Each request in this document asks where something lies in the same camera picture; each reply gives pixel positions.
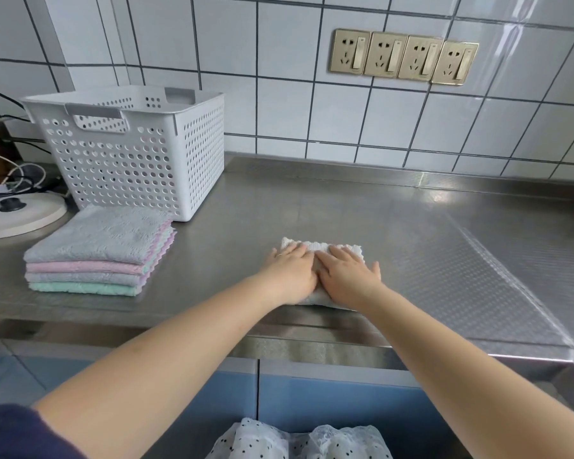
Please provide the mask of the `person's right hand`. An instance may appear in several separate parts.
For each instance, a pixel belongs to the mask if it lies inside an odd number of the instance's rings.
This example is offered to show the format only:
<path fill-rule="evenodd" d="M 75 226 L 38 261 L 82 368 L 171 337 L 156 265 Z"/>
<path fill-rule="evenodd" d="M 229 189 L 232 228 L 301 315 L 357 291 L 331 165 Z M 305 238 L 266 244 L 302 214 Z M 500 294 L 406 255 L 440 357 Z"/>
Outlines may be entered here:
<path fill-rule="evenodd" d="M 330 245 L 330 254 L 316 251 L 320 262 L 318 277 L 329 296 L 342 307 L 354 311 L 365 311 L 385 289 L 368 288 L 366 266 L 352 251 Z"/>

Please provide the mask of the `person's left hand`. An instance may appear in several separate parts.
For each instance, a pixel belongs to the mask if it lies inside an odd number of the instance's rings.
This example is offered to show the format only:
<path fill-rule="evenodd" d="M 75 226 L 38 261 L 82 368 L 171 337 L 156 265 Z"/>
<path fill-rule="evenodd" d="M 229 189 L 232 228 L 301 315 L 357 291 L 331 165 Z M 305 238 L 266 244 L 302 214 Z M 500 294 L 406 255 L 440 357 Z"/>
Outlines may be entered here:
<path fill-rule="evenodd" d="M 297 305 L 313 293 L 318 284 L 314 270 L 303 270 L 294 264 L 266 269 L 266 261 L 254 275 L 254 282 L 269 306 Z"/>

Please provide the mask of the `white towel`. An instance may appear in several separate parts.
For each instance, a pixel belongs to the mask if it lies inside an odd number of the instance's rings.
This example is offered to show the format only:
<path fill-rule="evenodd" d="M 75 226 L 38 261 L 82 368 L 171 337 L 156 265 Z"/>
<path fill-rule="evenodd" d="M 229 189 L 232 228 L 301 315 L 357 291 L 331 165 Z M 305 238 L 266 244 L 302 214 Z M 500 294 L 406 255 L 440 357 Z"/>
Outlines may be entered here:
<path fill-rule="evenodd" d="M 300 242 L 298 240 L 288 239 L 287 237 L 284 237 L 282 239 L 279 252 L 282 252 L 284 249 L 286 249 L 291 244 L 303 244 L 303 245 L 306 245 L 306 249 L 308 251 L 314 251 L 314 252 L 323 251 L 324 253 L 330 254 L 330 244 L 328 244 L 328 243 L 310 242 L 310 241 Z M 362 260 L 362 262 L 365 262 L 361 246 L 359 246 L 359 245 L 336 245 L 336 247 L 340 248 L 340 249 L 346 248 L 349 251 L 352 251 L 353 254 L 355 254 L 359 259 Z M 313 293 L 311 293 L 309 296 L 307 296 L 303 301 L 298 302 L 298 305 L 320 306 L 320 307 L 326 307 L 326 308 L 335 308 L 335 309 L 340 309 L 340 310 L 351 311 L 350 308 L 345 308 L 345 307 L 342 307 L 341 305 L 338 305 L 329 296 L 329 294 L 323 288 L 321 283 L 319 283 L 316 286 Z"/>

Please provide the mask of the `person's right forearm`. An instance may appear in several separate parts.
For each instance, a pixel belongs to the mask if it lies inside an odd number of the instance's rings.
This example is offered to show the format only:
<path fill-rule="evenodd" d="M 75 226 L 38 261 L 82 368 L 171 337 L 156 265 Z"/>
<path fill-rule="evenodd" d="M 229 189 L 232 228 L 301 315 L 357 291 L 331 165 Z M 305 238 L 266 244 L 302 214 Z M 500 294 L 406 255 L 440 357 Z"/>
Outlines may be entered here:
<path fill-rule="evenodd" d="M 385 336 L 473 459 L 574 459 L 574 411 L 387 289 L 353 307 Z"/>

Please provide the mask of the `person's left forearm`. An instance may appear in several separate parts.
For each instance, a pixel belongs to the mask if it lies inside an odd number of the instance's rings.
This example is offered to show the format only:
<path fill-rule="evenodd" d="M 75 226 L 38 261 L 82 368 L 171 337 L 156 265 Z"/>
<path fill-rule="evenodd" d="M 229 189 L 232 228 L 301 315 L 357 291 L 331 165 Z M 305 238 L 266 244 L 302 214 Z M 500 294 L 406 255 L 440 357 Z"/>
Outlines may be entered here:
<path fill-rule="evenodd" d="M 298 302 L 258 274 L 118 347 L 35 405 L 87 459 L 140 459 L 262 317 Z"/>

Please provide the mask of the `clear embossed counter mat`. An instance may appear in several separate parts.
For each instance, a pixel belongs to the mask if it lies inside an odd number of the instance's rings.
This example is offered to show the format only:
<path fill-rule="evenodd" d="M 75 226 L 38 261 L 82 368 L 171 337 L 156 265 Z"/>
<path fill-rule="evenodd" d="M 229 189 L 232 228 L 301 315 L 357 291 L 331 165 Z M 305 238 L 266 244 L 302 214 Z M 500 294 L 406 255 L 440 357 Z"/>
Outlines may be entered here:
<path fill-rule="evenodd" d="M 511 274 L 454 223 L 397 223 L 363 243 L 387 286 L 467 339 L 574 349 L 541 292 Z"/>

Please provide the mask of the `white dotted lace dress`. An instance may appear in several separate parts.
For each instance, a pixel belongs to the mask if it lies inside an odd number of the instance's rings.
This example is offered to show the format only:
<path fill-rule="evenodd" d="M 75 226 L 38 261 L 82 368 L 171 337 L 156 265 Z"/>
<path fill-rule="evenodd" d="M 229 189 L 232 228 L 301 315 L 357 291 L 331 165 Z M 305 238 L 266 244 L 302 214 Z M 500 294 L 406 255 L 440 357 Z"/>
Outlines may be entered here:
<path fill-rule="evenodd" d="M 243 418 L 225 431 L 205 459 L 393 459 L 380 432 L 371 425 L 287 433 L 259 420 Z"/>

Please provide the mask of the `white perforated plastic basket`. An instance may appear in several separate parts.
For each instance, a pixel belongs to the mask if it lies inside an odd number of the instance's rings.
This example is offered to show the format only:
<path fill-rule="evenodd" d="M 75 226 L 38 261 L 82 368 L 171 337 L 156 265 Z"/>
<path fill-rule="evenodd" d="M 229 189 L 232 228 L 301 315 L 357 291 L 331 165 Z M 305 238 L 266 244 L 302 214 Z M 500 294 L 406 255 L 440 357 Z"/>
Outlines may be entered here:
<path fill-rule="evenodd" d="M 137 206 L 188 222 L 224 171 L 220 91 L 114 85 L 21 98 L 82 209 Z"/>

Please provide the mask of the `grey-blue folded towel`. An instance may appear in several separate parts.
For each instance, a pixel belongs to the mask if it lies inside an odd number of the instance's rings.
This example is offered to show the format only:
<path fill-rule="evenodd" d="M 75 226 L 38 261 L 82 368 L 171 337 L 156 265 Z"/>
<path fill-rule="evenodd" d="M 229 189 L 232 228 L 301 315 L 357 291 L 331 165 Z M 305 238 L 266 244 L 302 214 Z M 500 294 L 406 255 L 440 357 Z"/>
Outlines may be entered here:
<path fill-rule="evenodd" d="M 76 282 L 137 287 L 144 285 L 151 273 L 150 270 L 142 275 L 117 272 L 26 272 L 25 279 L 30 283 Z"/>
<path fill-rule="evenodd" d="M 24 261 L 146 262 L 171 213 L 146 207 L 87 206 L 24 253 Z"/>

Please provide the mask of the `pink folded towel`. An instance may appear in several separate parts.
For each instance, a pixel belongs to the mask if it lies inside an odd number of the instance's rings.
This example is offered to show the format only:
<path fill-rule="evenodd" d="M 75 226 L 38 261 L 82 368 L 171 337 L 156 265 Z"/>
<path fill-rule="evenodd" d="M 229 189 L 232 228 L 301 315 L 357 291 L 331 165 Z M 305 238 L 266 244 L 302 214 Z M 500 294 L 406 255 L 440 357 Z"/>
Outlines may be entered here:
<path fill-rule="evenodd" d="M 167 228 L 160 233 L 153 244 L 151 255 L 144 264 L 119 261 L 32 262 L 26 264 L 26 273 L 114 272 L 142 275 L 172 245 L 175 235 L 176 230 L 174 228 Z"/>

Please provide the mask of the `green folded towel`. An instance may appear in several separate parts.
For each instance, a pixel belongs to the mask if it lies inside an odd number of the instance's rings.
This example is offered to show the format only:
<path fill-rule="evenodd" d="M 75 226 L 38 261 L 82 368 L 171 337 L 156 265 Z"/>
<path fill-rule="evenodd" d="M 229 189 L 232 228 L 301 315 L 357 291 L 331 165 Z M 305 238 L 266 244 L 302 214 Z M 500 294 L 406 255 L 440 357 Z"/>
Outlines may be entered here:
<path fill-rule="evenodd" d="M 40 293 L 95 294 L 134 297 L 141 293 L 144 284 L 136 286 L 83 282 L 28 282 L 29 288 Z"/>

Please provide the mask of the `white round lid black knob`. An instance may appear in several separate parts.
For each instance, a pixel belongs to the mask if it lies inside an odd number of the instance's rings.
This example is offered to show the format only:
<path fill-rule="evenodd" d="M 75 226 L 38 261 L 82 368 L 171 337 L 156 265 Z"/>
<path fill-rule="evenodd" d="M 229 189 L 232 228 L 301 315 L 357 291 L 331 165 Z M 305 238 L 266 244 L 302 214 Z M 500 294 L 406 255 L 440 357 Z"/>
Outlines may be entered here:
<path fill-rule="evenodd" d="M 66 202 L 58 194 L 30 193 L 1 198 L 0 239 L 37 231 L 66 213 Z"/>

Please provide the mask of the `dark blue sleeve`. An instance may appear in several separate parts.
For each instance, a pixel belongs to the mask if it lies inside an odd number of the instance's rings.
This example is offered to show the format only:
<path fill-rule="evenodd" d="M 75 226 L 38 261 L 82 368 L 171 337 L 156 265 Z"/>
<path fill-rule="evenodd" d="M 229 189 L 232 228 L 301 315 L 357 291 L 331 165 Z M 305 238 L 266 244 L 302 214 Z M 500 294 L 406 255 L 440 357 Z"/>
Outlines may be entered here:
<path fill-rule="evenodd" d="M 43 421 L 37 411 L 0 404 L 0 459 L 87 459 Z"/>

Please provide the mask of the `gold wall socket with switch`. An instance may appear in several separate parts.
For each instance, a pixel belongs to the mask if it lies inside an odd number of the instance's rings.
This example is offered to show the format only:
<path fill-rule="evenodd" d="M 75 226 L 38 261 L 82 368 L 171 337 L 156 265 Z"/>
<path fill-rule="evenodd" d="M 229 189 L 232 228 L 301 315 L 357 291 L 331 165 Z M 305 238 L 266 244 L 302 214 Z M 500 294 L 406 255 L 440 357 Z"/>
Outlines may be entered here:
<path fill-rule="evenodd" d="M 431 77 L 431 83 L 451 86 L 464 85 L 478 48 L 478 43 L 444 41 Z"/>
<path fill-rule="evenodd" d="M 335 29 L 329 72 L 363 75 L 371 37 L 370 31 Z"/>
<path fill-rule="evenodd" d="M 372 32 L 365 76 L 397 79 L 408 36 L 393 32 Z"/>
<path fill-rule="evenodd" d="M 408 36 L 398 79 L 429 83 L 443 44 L 443 38 Z"/>

